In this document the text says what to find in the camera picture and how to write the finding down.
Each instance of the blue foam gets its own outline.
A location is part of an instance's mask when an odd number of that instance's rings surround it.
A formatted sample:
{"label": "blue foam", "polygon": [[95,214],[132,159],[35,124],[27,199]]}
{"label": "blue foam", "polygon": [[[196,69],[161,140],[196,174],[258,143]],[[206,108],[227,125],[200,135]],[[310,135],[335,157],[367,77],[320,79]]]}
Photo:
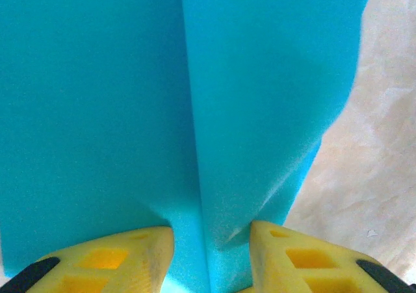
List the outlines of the blue foam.
{"label": "blue foam", "polygon": [[166,292],[250,285],[249,224],[283,223],[345,105],[365,1],[0,0],[6,273],[171,225]]}

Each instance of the yellow plastic part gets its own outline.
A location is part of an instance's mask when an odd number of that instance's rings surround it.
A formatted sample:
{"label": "yellow plastic part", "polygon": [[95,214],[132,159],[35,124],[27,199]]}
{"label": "yellow plastic part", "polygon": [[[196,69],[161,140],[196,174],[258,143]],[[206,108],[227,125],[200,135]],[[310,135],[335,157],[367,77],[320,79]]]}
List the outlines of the yellow plastic part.
{"label": "yellow plastic part", "polygon": [[250,260],[254,291],[243,292],[385,293],[356,264],[358,259],[380,264],[362,253],[282,226],[253,222]]}
{"label": "yellow plastic part", "polygon": [[173,254],[169,227],[106,236],[42,257],[60,262],[28,293],[160,292]]}

